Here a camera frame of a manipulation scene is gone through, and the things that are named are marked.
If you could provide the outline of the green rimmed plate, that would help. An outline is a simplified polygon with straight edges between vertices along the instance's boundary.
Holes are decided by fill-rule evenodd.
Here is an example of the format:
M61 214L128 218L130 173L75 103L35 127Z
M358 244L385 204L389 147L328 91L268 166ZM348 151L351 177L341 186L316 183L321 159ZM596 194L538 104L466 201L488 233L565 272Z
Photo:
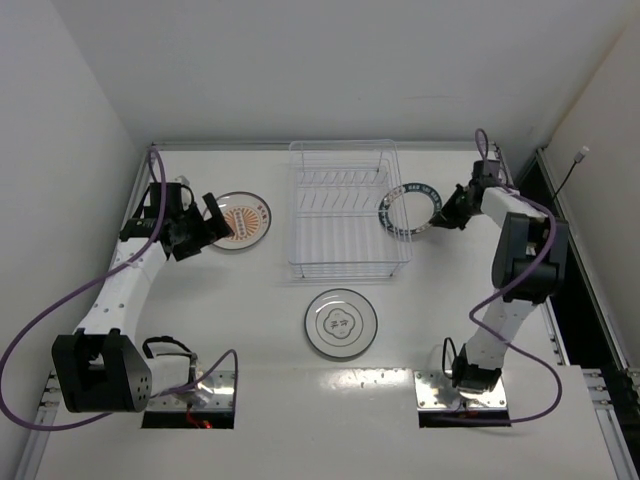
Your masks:
M405 194L421 194L426 196L432 203L432 215L439 213L442 209L443 202L440 194L432 186L421 182L409 182L402 184L390 190L380 201L378 206L378 220L381 226L389 233L398 237L408 239L413 235L420 234L431 227L430 221L427 220L423 224L410 228L399 228L391 220L390 211L393 209L393 203Z

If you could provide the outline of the orange sunburst plate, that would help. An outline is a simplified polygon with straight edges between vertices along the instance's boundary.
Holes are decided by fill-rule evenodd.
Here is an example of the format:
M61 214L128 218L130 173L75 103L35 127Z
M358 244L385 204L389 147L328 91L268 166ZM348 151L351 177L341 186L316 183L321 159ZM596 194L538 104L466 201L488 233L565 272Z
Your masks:
M234 191L217 197L216 202L232 235L214 242L213 248L239 253L256 246L269 232L272 212L262 197Z

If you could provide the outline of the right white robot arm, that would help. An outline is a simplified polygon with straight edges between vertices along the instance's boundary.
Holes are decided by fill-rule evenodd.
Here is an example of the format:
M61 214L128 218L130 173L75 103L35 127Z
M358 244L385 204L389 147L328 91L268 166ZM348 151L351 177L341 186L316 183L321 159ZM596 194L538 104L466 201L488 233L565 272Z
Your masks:
M495 388L524 320L563 283L569 233L565 221L491 173L473 174L467 185L458 185L429 224L462 230L478 215L501 232L491 268L494 293L470 312L477 330L451 367L452 386L472 393Z

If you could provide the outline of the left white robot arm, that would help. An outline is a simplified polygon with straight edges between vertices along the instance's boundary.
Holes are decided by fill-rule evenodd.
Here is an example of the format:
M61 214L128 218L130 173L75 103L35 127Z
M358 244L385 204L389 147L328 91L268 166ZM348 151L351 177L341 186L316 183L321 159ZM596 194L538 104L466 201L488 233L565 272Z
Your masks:
M143 307L161 269L232 235L213 194L206 209L185 204L188 186L152 182L116 244L113 274L71 334L58 336L52 358L66 408L73 413L140 412L149 400L186 388L197 356L154 355L135 344Z

